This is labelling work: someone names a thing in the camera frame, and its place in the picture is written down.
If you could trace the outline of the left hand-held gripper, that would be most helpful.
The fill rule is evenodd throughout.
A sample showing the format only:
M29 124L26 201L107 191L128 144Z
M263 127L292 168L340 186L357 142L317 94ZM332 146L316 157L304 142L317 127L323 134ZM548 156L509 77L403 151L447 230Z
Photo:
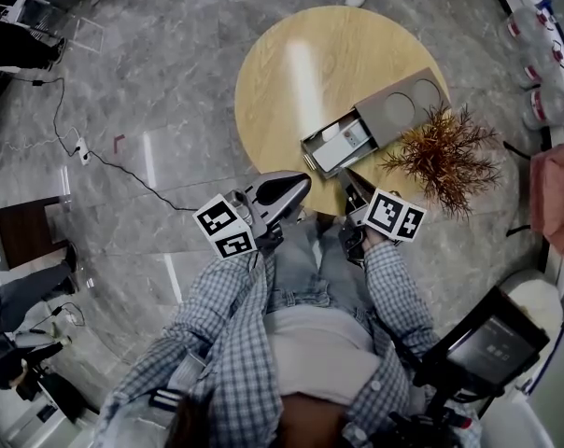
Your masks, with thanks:
M280 219L288 217L310 189L307 173L264 173L245 191L234 189L225 195L217 194L192 217L221 260L271 251L282 241Z

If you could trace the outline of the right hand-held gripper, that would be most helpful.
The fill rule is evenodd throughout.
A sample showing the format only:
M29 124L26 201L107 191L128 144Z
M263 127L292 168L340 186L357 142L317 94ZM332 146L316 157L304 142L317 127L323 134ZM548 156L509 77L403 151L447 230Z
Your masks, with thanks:
M340 244L347 260L362 265L366 228L378 231L391 242L412 242L427 210L399 195L378 189L355 171L341 171L341 186L346 198L345 223L339 231ZM357 208L355 194L364 204Z

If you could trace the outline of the white remote control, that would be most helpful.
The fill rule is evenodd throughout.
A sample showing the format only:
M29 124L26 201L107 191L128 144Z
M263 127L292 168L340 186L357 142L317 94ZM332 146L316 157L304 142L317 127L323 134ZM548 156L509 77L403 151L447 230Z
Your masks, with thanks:
M324 172L330 172L357 149L362 147L371 135L366 131L361 119L356 119L344 127L330 141L313 153L313 158Z

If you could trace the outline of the grey drawer box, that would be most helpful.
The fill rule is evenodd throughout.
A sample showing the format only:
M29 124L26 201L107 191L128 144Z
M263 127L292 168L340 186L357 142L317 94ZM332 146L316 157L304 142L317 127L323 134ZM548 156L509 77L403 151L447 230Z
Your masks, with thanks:
M432 70L425 68L355 103L342 117L307 135L301 140L303 159L310 170L330 179L425 123L433 110L449 107L447 93ZM314 151L326 143L321 132L335 124L341 131L356 119L362 120L371 138L330 172L324 172L313 158Z

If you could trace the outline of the person's right forearm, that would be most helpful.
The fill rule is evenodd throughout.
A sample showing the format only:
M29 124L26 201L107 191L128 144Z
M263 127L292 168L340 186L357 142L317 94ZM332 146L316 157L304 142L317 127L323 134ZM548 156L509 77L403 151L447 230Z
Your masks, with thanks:
M378 317L414 355L422 357L438 337L402 255L386 236L371 228L365 230L362 247L366 285Z

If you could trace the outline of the person's left forearm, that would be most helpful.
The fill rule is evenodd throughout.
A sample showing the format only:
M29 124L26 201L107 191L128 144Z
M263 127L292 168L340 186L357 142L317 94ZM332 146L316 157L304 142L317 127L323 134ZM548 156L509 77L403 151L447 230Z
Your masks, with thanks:
M273 287L273 273L273 258L261 253L212 260L195 278L189 297L163 331L176 355L205 356L247 302L256 302L254 311L262 313Z

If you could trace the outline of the person's left leg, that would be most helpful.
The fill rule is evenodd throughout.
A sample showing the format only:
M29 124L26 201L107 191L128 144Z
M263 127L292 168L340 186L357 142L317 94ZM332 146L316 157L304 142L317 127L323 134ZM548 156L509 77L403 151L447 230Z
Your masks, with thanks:
M284 240L275 249L275 276L267 313L295 305L327 307L330 303L327 283L319 275L313 245L317 223L307 218L285 225Z

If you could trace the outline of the person's leg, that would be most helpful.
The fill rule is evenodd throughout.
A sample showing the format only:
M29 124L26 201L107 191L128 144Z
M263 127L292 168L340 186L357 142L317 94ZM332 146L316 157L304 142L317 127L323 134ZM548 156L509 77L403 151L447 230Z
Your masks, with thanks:
M339 239L341 226L337 223L318 223L317 239L321 253L319 274L328 282L331 297L346 309L367 313L373 302L365 282L364 271L349 262Z
M327 307L330 303L327 283L319 275L313 245L317 223L307 218L285 225L284 240L275 249L275 276L267 313L295 305Z

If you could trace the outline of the orange artificial plant white pot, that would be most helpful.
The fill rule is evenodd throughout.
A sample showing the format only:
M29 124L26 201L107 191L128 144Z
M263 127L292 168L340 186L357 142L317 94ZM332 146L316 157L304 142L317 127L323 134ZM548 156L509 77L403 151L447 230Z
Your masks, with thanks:
M465 218L472 213L470 198L499 183L498 165L484 155L498 142L496 130L475 123L466 105L455 111L441 103L426 109L423 122L400 135L398 148L381 167L412 177L445 214Z

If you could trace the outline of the person's torso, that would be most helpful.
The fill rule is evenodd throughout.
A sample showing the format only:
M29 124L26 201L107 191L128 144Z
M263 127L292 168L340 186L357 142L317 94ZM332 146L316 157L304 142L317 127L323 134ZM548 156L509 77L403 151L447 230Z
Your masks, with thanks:
M340 310L248 307L228 316L186 304L108 398L93 448L158 448L173 416L149 398L164 387L207 402L214 448L267 448L288 395L344 406L350 448L373 448L391 413L423 413L431 397L389 340L375 346Z

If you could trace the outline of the white egg-shaped pouf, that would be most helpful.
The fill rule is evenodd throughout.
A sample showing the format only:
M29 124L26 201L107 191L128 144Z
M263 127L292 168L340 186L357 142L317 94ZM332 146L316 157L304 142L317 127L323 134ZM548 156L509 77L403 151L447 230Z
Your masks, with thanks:
M560 332L563 308L557 287L544 273L526 269L510 274L498 287L506 293L540 328L551 341Z

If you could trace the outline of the black rig monitor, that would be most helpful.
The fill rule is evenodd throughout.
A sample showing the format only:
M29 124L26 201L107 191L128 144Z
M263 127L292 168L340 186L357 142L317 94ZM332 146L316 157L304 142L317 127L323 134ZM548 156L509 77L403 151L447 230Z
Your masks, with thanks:
M421 358L416 381L452 397L498 397L539 360L548 343L546 331L493 287Z

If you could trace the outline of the shrink-wrapped water bottle pack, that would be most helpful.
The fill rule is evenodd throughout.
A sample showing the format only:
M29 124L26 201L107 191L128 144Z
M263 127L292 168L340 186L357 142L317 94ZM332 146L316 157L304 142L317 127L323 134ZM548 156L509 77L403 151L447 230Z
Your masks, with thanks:
M511 51L511 76L524 90L524 125L564 130L564 36L554 17L545 9L518 8L503 23L501 38Z

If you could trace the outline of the dark wooden side table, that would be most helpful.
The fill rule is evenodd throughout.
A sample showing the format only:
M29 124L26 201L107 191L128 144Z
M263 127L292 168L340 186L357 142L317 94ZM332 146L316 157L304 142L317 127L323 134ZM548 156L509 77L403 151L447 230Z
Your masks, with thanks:
M47 206L62 202L54 196L0 208L1 272L68 247L66 239L53 241L46 215Z

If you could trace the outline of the black rig mount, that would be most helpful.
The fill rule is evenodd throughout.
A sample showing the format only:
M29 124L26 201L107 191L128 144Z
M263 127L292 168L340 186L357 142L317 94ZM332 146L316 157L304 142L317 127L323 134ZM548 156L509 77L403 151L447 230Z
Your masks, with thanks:
M423 414L391 413L394 427L388 437L394 448L461 448L454 429L470 428L472 419L447 407L449 397L437 390Z

